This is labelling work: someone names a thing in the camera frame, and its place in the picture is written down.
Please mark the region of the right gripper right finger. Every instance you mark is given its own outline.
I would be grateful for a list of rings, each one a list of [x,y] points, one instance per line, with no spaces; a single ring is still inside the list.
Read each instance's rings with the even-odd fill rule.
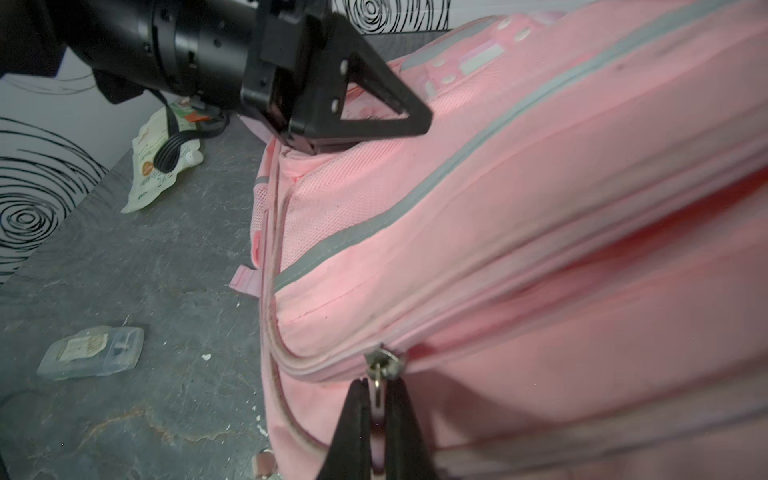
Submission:
[[[387,385],[385,477],[389,480],[439,478],[402,379]]]

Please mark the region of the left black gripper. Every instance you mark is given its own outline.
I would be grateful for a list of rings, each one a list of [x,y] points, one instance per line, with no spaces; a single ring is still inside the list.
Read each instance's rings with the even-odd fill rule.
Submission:
[[[262,123],[305,153],[427,133],[430,108],[325,1],[141,1],[152,86]],[[344,119],[349,86],[392,113]]]

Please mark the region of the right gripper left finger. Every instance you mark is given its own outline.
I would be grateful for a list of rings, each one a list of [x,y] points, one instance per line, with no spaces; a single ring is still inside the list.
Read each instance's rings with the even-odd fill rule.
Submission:
[[[317,480],[371,478],[371,402],[367,380],[348,389],[326,458]]]

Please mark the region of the pink student backpack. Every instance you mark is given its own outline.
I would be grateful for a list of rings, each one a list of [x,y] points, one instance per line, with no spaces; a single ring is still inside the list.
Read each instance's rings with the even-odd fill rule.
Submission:
[[[404,381],[441,479],[767,475],[767,5],[600,1],[397,59],[426,135],[271,139],[251,222],[267,433],[329,475]]]

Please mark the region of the clear plastic packet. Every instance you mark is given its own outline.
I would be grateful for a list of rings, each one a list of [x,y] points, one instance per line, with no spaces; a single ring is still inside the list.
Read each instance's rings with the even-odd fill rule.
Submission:
[[[37,375],[61,381],[110,376],[136,367],[144,345],[141,327],[97,326],[55,341],[46,351]]]

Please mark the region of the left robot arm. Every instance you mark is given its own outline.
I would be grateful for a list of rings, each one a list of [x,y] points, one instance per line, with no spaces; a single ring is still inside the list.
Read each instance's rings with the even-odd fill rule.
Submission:
[[[1,71],[53,77],[67,51],[112,103],[147,90],[262,122],[318,154],[426,133],[430,108],[326,1],[5,1]]]

